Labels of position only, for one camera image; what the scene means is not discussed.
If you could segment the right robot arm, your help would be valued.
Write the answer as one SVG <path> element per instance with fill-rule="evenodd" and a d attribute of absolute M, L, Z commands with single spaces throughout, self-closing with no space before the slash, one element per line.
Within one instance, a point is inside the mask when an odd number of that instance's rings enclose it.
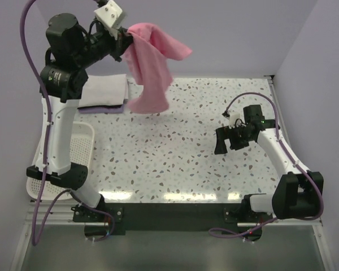
<path fill-rule="evenodd" d="M 279 181 L 273 194 L 250 194 L 242 200 L 242 209 L 256 213 L 271 213 L 277 218 L 318 218 L 324 209 L 322 192 L 324 178 L 312 172 L 290 149 L 275 119 L 266 119 L 260 105 L 243 109 L 244 118 L 236 112 L 225 112 L 227 126 L 217 128 L 216 155 L 228 150 L 240 150 L 257 143 L 275 167 Z"/>

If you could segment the pink t shirt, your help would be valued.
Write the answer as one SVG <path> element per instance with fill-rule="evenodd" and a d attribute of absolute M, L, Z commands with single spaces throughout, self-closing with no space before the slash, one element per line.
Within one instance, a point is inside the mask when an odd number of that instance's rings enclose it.
<path fill-rule="evenodd" d="M 135 24 L 129 27 L 128 33 L 133 43 L 124 56 L 136 84 L 143 86 L 143 91 L 127 106 L 137 114 L 164 112 L 169 108 L 166 91 L 173 81 L 167 60 L 184 60 L 192 50 L 152 23 Z"/>

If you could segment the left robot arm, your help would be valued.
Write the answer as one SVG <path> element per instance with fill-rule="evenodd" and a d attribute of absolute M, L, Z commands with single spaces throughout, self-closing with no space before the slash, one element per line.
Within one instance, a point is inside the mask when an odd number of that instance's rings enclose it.
<path fill-rule="evenodd" d="M 85 30 L 69 13 L 49 20 L 46 38 L 50 47 L 45 67 L 38 73 L 44 113 L 40 153 L 26 174 L 70 189 L 78 202 L 97 208 L 104 199 L 87 183 L 88 168 L 70 160 L 73 120 L 88 80 L 86 69 L 108 55 L 120 62 L 133 38 L 119 23 L 99 16 L 90 26 L 96 28 L 95 33 Z"/>

